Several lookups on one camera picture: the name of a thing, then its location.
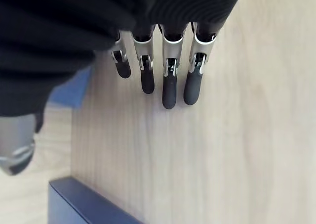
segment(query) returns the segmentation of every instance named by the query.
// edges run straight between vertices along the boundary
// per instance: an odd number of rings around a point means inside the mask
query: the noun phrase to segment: wooden table
[[[316,223],[316,0],[240,0],[206,66],[200,99],[165,110],[162,39],[153,94],[98,57],[73,118],[72,174],[147,224]]]

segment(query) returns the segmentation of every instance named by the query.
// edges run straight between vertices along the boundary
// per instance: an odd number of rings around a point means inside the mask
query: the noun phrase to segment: black sweater
[[[212,22],[237,0],[0,0],[0,116],[44,110],[52,89],[143,24]]]

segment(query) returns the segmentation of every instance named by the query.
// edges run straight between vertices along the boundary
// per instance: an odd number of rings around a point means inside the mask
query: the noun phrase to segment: light wood surface
[[[99,55],[74,113],[72,174],[146,224],[316,223],[316,0],[240,0],[218,36],[200,99],[174,109]]]
[[[70,174],[71,119],[69,109],[47,109],[28,168],[16,177],[0,171],[1,224],[47,223],[48,181]]]

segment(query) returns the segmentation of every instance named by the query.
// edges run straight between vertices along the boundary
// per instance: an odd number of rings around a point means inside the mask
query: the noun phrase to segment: dark blue box
[[[73,177],[51,181],[48,224],[141,224]]]

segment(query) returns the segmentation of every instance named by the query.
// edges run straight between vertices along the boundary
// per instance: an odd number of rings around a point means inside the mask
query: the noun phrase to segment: blue object
[[[50,95],[49,102],[70,108],[80,108],[88,86],[91,67],[77,72],[68,82],[56,87]]]
[[[48,224],[141,224],[73,177],[49,183]]]

